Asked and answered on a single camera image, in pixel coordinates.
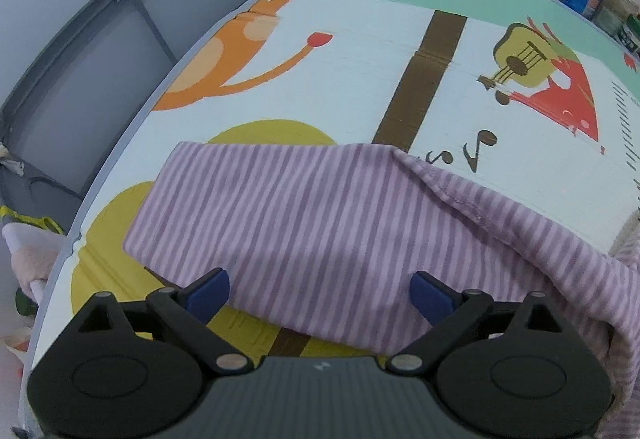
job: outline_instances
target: pink cloth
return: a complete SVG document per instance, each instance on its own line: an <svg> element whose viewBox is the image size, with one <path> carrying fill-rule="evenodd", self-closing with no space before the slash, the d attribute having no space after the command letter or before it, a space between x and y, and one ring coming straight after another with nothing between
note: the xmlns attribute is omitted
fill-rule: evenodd
<svg viewBox="0 0 640 439"><path fill-rule="evenodd" d="M36 303L41 300L32 291L33 283L46 281L62 250L66 237L25 223L7 223L2 235L11 253L11 268L20 289Z"/></svg>
<svg viewBox="0 0 640 439"><path fill-rule="evenodd" d="M415 271L496 300L545 291L612 379L616 401L600 434L638 435L637 231L606 257L521 204L390 146L184 142L124 249L180 286L223 267L232 307L383 354L430 328L409 302Z"/></svg>

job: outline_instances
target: play mat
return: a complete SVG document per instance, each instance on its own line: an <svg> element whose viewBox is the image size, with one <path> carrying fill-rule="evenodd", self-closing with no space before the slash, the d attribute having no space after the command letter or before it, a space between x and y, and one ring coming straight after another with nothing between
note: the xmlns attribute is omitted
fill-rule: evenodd
<svg viewBox="0 0 640 439"><path fill-rule="evenodd" d="M638 222L636 61L551 0L251 0L160 85L100 173L56 264L34 361L96 291L162 283L122 241L184 140L394 145L610 253ZM262 355L362 353L225 307L209 324Z"/></svg>

